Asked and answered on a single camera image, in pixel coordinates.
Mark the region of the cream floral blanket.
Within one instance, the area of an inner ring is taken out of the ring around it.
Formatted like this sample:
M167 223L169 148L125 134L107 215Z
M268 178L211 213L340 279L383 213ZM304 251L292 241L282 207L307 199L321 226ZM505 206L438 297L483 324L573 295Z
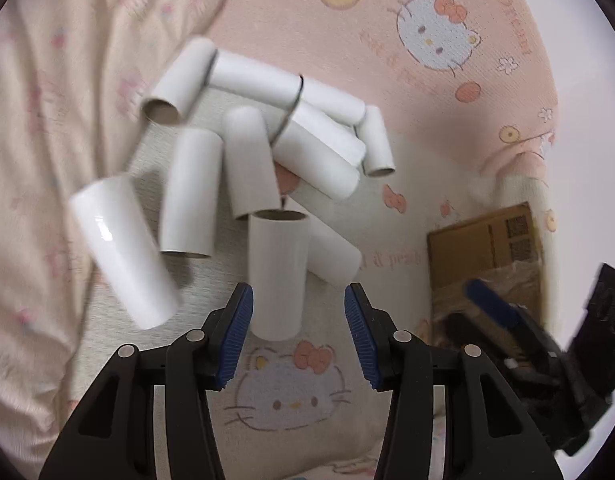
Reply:
M7 0L0 12L0 448L38 476L68 412L91 258L70 196L121 171L140 100L223 0Z

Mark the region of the white paper roll tube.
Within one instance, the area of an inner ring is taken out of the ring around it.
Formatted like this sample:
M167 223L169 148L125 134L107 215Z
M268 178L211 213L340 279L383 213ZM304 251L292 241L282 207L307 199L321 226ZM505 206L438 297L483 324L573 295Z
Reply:
M292 210L263 210L249 217L248 283L253 289L254 336L294 338L301 330L309 218Z
M222 118L224 165L230 208L236 220L280 209L280 189L263 114L252 106L232 107Z
M363 160L366 176L380 178L393 174L395 161L388 130L378 106L366 106L365 117L356 127L356 134L366 146L366 155Z
M135 325L151 330L168 322L181 298L130 177L97 180L74 194L70 207L100 272Z
M335 287L352 283L362 264L361 252L289 196L284 205L286 210L301 212L309 220L307 270Z
M206 84L216 53L218 48L210 39L190 37L144 95L143 116L158 125L184 122Z
M334 150L303 129L287 128L272 145L275 162L332 200L347 200L361 176Z
M208 84L237 96L291 110L298 100L302 79L299 75L253 58L219 50L210 70Z
M364 142L309 103L300 101L294 107L287 129L309 133L353 167L361 165L365 158Z
M187 127L176 131L160 208L163 252L213 255L223 148L222 138L211 130Z
M321 110L336 122L348 126L359 125L366 115L366 104L343 90L302 77L301 100Z

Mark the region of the pink Hello Kitty mat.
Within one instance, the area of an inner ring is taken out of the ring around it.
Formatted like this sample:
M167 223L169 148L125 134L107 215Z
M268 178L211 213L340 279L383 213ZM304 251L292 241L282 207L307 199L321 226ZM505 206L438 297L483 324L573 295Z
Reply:
M296 110L261 105L274 139L314 132L337 202L278 167L289 208L314 218L300 332L249 337L210 406L230 479L371 477L388 416L345 322L363 284L399 324L434 335L427 235L528 204L553 261L545 157L558 98L525 0L227 0L211 36L302 77Z

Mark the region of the brown cardboard box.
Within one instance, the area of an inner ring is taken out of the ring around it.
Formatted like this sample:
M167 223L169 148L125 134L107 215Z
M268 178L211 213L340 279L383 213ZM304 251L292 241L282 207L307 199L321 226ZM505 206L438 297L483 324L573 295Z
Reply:
M501 298L547 320L539 231L528 203L501 208L427 235L432 317L477 309L463 287L480 278Z

